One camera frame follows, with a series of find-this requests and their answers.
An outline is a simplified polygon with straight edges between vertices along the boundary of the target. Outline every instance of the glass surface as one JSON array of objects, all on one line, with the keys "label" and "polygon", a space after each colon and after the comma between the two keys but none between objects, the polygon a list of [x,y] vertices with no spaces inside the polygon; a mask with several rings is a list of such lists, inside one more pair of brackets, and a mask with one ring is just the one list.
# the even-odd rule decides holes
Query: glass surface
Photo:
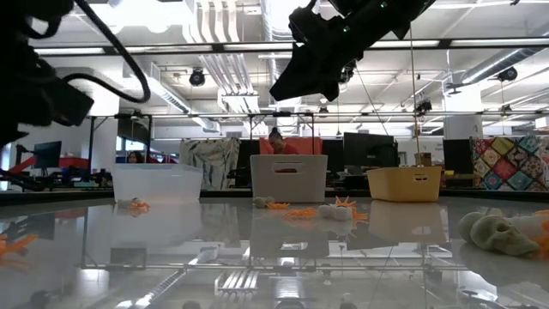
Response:
[{"label": "glass surface", "polygon": [[549,262],[464,245],[456,226],[544,204],[355,200],[367,222],[288,220],[249,198],[2,209],[7,245],[38,238],[0,255],[0,307],[547,308]]}]

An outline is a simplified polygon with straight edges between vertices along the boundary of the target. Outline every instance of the person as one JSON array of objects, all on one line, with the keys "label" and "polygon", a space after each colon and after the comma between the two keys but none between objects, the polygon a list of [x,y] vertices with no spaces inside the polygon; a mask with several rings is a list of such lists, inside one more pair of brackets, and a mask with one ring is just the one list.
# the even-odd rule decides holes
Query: person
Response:
[{"label": "person", "polygon": [[268,135],[268,143],[274,150],[275,155],[299,155],[298,150],[284,142],[278,128],[273,128]]},{"label": "person", "polygon": [[143,163],[143,155],[139,151],[132,151],[128,155],[128,163]]}]

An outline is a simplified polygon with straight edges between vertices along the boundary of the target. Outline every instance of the gray skull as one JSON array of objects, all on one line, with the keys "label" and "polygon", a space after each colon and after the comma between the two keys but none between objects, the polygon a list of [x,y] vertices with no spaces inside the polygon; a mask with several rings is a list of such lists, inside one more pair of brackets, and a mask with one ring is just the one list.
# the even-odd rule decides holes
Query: gray skull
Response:
[{"label": "gray skull", "polygon": [[496,215],[480,218],[471,228],[471,239],[480,248],[521,256],[538,251],[538,244],[519,233],[507,220]]}]

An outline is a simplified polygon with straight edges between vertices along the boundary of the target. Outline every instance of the colorful quilt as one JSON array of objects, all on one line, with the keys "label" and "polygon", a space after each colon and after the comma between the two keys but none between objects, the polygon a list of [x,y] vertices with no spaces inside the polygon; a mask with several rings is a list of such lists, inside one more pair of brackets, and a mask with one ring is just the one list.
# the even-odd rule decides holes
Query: colorful quilt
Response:
[{"label": "colorful quilt", "polygon": [[548,142],[537,136],[471,139],[480,186],[495,191],[547,191]]}]

